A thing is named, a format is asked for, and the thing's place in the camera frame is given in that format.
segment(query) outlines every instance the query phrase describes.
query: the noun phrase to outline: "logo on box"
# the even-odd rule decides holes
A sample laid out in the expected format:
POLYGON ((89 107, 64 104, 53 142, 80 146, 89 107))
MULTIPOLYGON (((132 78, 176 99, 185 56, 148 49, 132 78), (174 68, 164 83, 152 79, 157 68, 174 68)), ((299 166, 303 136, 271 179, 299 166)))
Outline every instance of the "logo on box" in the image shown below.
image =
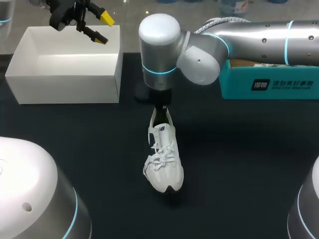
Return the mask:
POLYGON ((255 79, 253 86, 251 87, 252 91, 266 91, 268 89, 270 79, 255 79))

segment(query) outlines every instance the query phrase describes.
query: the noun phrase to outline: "robotic arm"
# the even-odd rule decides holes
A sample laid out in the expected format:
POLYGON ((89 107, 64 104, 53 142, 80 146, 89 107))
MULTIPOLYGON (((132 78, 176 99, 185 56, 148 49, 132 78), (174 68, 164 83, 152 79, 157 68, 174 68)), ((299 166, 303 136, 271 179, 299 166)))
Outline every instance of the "robotic arm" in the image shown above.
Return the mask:
MULTIPOLYGON (((107 11, 96 6, 90 0, 28 0, 32 5, 45 7, 50 10, 50 26, 61 31, 71 21, 77 22, 76 29, 89 36, 92 41, 106 44, 108 40, 99 32, 93 31, 86 26, 86 11, 92 12, 97 19, 109 26, 114 24, 114 20, 107 11)), ((0 0, 0 39, 6 38, 10 32, 13 17, 15 0, 0 0)))
POLYGON ((145 83, 172 88, 176 68, 199 85, 213 83, 227 59, 319 66, 317 21, 248 22, 225 18, 196 33, 166 14, 146 17, 139 29, 145 83))

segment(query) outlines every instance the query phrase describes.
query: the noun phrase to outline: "screw hole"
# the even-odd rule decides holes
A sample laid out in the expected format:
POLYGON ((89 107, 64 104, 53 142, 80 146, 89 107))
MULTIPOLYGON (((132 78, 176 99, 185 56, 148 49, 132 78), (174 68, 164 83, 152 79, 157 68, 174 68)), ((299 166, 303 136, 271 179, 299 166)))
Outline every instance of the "screw hole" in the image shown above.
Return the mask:
POLYGON ((22 205, 23 210, 25 210, 26 212, 31 212, 32 211, 32 206, 30 203, 23 203, 22 205))

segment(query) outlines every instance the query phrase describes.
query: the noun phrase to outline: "cable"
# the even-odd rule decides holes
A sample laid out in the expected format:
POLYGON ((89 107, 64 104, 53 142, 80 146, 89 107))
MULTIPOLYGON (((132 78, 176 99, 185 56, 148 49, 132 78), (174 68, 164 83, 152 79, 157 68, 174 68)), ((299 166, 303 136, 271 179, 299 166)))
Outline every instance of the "cable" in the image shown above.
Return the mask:
POLYGON ((216 17, 216 18, 212 18, 208 20, 204 26, 202 26, 199 30, 195 32, 195 34, 201 34, 203 31, 206 31, 207 29, 213 26, 216 26, 225 22, 229 22, 229 21, 250 22, 246 19, 239 18, 239 17, 224 17, 224 18, 216 17))

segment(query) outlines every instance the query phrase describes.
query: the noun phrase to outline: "black mat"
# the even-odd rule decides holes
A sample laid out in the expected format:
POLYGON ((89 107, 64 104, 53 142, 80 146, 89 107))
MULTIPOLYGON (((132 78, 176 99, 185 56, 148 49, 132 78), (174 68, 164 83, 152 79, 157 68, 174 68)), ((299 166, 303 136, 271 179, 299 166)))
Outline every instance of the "black mat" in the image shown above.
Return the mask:
POLYGON ((185 171, 179 201, 143 176, 151 106, 135 103, 125 54, 119 104, 20 106, 0 59, 0 136, 45 148, 86 203, 93 239, 286 239, 287 214, 319 155, 319 103, 226 101, 185 81, 169 107, 185 171))

